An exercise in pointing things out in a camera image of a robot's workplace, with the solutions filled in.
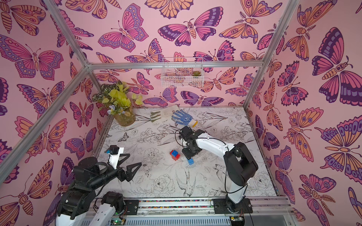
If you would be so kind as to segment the long blue lego brick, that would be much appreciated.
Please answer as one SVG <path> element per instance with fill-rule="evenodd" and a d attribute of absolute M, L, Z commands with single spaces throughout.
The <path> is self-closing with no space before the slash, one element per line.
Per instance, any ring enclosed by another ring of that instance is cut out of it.
<path fill-rule="evenodd" d="M 193 165 L 194 164 L 194 160 L 193 159 L 189 159 L 188 160 L 188 164 L 191 166 L 191 165 Z"/>

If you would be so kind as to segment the small blue lego brick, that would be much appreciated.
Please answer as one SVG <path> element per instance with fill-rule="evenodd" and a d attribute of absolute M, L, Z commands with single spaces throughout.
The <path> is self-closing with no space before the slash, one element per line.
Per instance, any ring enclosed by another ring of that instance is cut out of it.
<path fill-rule="evenodd" d="M 171 152 L 171 155 L 174 156 L 174 157 L 176 157 L 176 156 L 178 155 L 178 152 L 175 151 L 175 150 L 173 150 L 173 151 Z"/>

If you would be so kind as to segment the long red lego brick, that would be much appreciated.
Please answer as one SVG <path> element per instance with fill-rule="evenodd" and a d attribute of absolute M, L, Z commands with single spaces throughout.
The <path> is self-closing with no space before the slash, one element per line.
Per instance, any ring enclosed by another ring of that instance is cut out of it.
<path fill-rule="evenodd" d="M 177 161 L 179 158 L 180 158 L 180 154 L 178 154 L 176 157 L 172 156 L 171 155 L 171 158 L 174 160 L 174 161 Z"/>

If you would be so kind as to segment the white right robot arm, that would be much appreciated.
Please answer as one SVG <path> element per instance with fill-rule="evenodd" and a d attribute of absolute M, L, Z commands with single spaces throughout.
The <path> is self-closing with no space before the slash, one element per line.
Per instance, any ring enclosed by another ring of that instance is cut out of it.
<path fill-rule="evenodd" d="M 248 147 L 242 142 L 226 143 L 203 130 L 194 131 L 188 126 L 180 130 L 179 139 L 183 147 L 182 153 L 188 160 L 201 151 L 209 151 L 224 160 L 225 177 L 231 180 L 230 191 L 225 191 L 225 207 L 231 213 L 242 211 L 248 182 L 258 170 Z"/>

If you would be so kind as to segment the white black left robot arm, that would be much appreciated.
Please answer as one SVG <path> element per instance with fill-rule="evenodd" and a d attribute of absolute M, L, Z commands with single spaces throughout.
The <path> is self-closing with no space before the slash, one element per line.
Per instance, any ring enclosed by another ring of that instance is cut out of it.
<path fill-rule="evenodd" d="M 129 158 L 129 154 L 112 155 L 114 162 L 99 162 L 96 157 L 88 157 L 74 167 L 75 180 L 68 191 L 60 199 L 55 214 L 56 226 L 80 226 L 90 207 L 95 204 L 96 197 L 102 189 L 112 180 L 121 182 L 133 180 L 135 174 L 142 166 L 141 163 L 128 165 L 126 169 L 120 165 Z M 105 226 L 114 215 L 126 215 L 132 212 L 121 193 L 107 192 L 101 198 L 101 204 L 90 222 L 92 226 Z"/>

